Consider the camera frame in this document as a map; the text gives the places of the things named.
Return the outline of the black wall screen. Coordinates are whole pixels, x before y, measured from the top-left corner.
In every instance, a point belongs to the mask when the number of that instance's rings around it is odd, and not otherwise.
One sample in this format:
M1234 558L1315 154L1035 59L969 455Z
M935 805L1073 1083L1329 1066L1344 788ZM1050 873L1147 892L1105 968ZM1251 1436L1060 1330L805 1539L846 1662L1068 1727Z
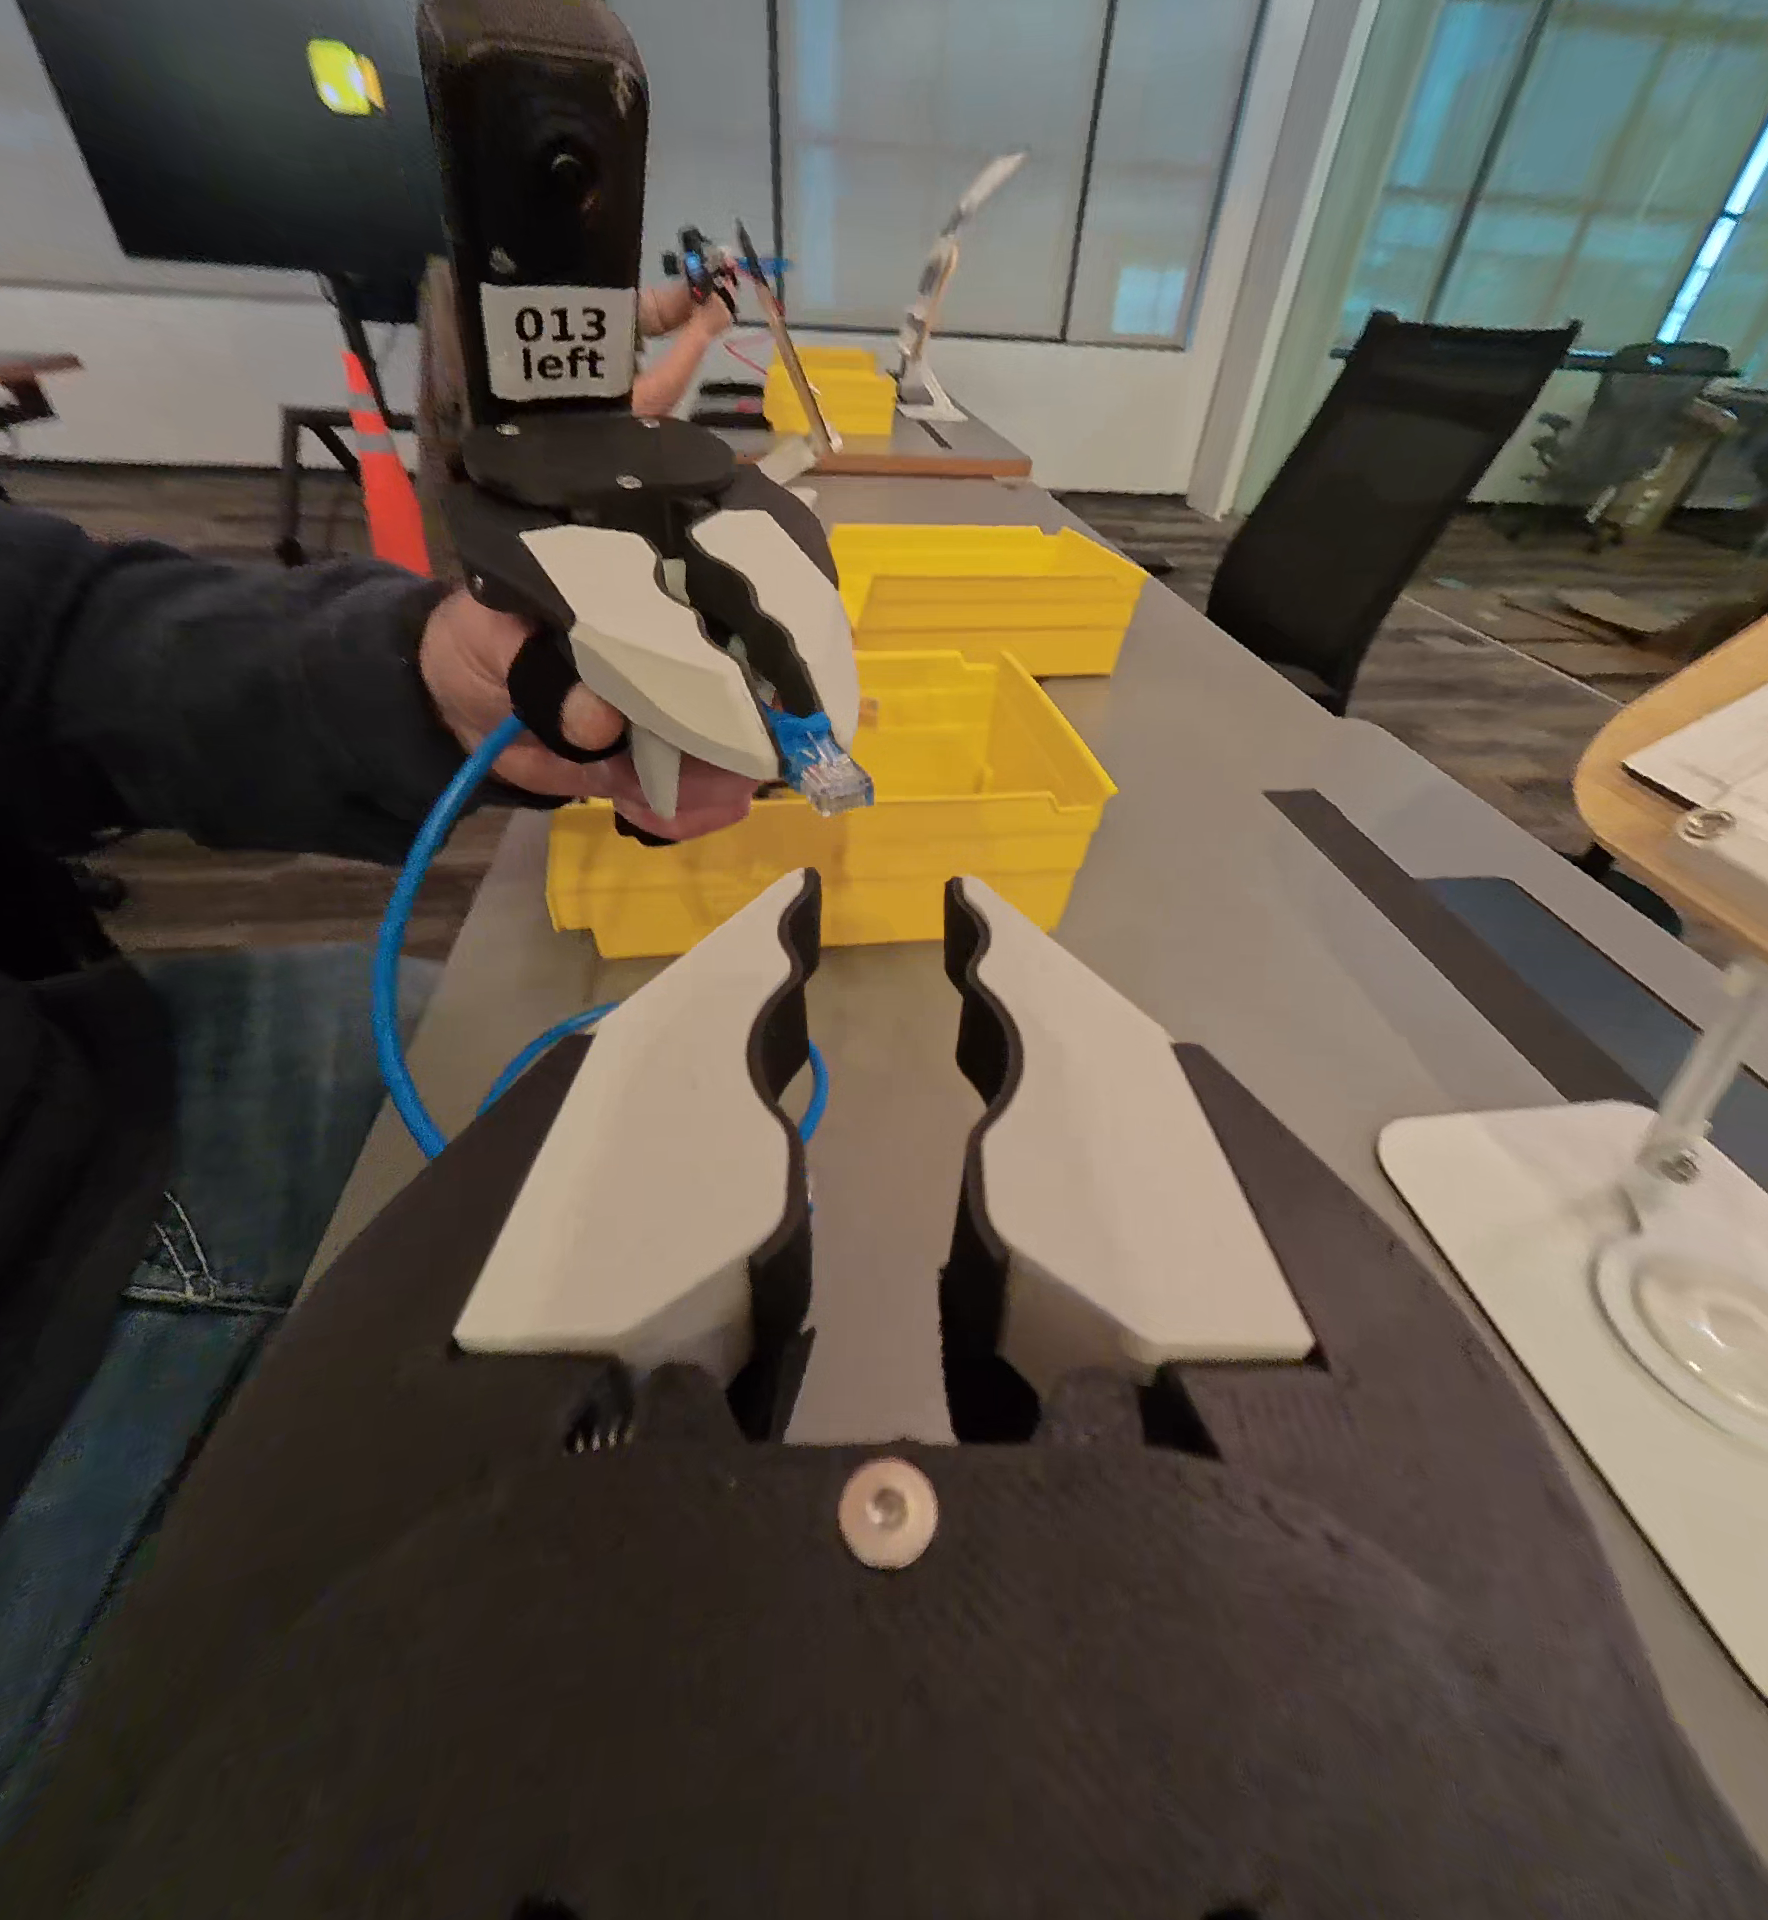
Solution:
M123 250L413 323L445 250L410 1L24 1Z

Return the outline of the wooden top desk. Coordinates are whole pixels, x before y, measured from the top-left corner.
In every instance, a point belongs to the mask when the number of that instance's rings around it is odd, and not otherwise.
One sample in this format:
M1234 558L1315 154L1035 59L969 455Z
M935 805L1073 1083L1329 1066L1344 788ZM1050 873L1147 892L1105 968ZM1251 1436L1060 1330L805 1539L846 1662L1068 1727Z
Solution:
M744 409L702 409L695 420L719 434L742 461L767 457L779 444L762 415ZM986 422L908 420L902 413L883 435L839 434L839 448L823 453L805 477L850 478L970 478L1024 482L1034 459Z

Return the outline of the person's left forearm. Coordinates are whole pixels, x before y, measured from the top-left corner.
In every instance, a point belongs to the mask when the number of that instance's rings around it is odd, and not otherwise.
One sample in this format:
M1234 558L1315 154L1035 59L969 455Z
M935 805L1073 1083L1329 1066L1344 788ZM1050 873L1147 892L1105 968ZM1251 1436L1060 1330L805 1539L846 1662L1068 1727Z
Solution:
M445 590L376 562L221 563L64 536L18 734L39 836L176 831L221 850L403 861L462 752L423 650Z

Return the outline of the person's left hand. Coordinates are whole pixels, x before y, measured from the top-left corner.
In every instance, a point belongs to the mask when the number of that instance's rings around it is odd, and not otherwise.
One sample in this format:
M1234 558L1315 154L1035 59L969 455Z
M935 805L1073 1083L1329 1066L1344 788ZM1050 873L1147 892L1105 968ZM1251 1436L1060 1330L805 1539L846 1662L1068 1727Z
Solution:
M476 752L514 712L516 661L536 650L560 656L560 643L511 613L491 610L466 590L432 610L421 647L421 674L440 723L465 752ZM607 801L631 829L664 843L693 840L748 819L758 781L687 757L677 808L656 812L631 761L629 725L591 685L565 687L557 716L541 733L518 729L491 764L488 784L520 805Z

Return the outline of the small yellow bin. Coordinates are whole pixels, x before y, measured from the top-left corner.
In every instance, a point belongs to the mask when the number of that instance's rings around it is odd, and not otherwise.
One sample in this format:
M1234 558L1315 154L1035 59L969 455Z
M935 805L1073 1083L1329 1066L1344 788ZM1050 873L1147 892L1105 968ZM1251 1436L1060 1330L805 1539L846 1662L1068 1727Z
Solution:
M823 425L838 439L887 439L897 420L897 381L884 373L870 348L795 348L797 369L807 378ZM792 381L792 367L776 352L762 395L762 417L771 432L807 435L812 415Z
M813 867L828 946L938 941L953 877L1055 929L1117 791L1075 727L1014 651L858 661L870 806L826 819L786 790L731 829L663 849L622 835L605 801L565 808L547 850L550 923L590 935L603 958L679 957Z

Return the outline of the wide shallow yellow bin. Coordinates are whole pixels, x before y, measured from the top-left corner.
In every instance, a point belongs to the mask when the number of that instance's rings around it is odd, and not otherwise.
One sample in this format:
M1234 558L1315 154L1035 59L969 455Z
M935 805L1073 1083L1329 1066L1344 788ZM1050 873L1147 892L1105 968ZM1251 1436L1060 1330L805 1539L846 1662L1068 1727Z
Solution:
M862 651L1013 656L1040 680L1110 675L1152 581L1069 527L861 521L830 548Z

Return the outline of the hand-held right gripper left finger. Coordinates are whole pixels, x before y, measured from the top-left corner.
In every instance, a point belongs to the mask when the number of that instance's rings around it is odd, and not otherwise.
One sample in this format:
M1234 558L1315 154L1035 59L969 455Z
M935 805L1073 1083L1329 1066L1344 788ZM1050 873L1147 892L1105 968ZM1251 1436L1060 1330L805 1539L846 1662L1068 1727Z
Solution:
M812 1333L810 1068L823 885L785 873L590 1037L454 1323L466 1355L704 1370L776 1442Z

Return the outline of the tilted tablet stand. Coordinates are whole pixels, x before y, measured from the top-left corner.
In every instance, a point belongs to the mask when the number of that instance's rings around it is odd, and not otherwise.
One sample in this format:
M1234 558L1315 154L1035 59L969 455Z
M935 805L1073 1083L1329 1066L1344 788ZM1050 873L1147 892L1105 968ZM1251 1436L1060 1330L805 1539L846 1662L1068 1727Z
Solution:
M734 239L738 271L752 282L752 296L773 334L775 354L786 371L805 422L805 432L788 439L779 439L775 448L762 455L758 469L779 487L795 489L807 474L838 455L843 444L823 413L815 385L807 378L779 293L775 291L775 281L762 265L762 256L744 221L734 221Z
M925 423L958 423L966 412L948 397L930 352L940 329L941 303L958 273L962 243L974 215L1029 163L1029 150L995 157L969 185L935 235L913 302L897 329L897 413Z

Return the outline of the black office chair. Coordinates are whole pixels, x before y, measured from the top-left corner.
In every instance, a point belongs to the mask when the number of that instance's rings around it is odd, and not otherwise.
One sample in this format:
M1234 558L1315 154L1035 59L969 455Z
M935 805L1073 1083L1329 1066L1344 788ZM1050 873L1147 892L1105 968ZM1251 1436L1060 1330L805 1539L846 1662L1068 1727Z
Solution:
M1240 521L1209 616L1343 716L1440 533L1535 412L1582 329L1369 315L1300 441Z
M1731 369L1729 348L1711 342L1617 348L1582 420L1539 415L1531 485L1584 524L1595 555L1656 533L1736 432L1711 397Z

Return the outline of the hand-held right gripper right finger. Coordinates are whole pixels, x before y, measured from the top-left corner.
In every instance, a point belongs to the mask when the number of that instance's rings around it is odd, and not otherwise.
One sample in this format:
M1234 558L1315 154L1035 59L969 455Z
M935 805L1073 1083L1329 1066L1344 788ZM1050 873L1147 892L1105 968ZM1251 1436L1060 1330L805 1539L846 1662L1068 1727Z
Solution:
M940 1275L962 1442L1026 1442L1075 1376L1140 1398L1316 1335L1171 1034L981 877L943 899L969 1136Z

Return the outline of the orange traffic cone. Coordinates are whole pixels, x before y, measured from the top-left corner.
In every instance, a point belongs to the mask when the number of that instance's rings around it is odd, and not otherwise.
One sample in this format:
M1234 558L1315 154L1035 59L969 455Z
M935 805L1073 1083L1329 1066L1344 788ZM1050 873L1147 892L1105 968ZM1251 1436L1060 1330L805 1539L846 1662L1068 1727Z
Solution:
M374 376L354 348L343 351L353 455L367 516L370 550L377 560L431 581L434 563L427 542L413 478L405 469Z

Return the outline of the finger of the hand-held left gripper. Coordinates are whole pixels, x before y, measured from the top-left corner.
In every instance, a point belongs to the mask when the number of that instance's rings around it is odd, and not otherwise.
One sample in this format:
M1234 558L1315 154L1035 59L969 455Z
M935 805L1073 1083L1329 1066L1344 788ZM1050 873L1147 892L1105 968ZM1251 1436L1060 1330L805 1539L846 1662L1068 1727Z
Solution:
M757 784L780 776L752 684L670 593L648 537L553 524L520 539L567 608L565 637L580 680L629 723L631 765L653 815L677 812L684 757Z
M687 593L792 718L854 738L862 712L855 643L838 584L767 508L719 508L687 531Z

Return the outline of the black metal frame table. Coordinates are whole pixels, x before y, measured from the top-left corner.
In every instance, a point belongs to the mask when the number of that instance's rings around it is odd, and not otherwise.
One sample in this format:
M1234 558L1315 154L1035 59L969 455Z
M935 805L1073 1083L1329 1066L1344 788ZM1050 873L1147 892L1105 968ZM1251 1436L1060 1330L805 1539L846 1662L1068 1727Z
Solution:
M277 469L273 491L273 558L285 567L309 563L311 551L301 533L301 485L306 441L321 449L344 474L344 491L335 507L349 501L364 503L364 471L353 438L353 420L344 409L285 405L279 409Z

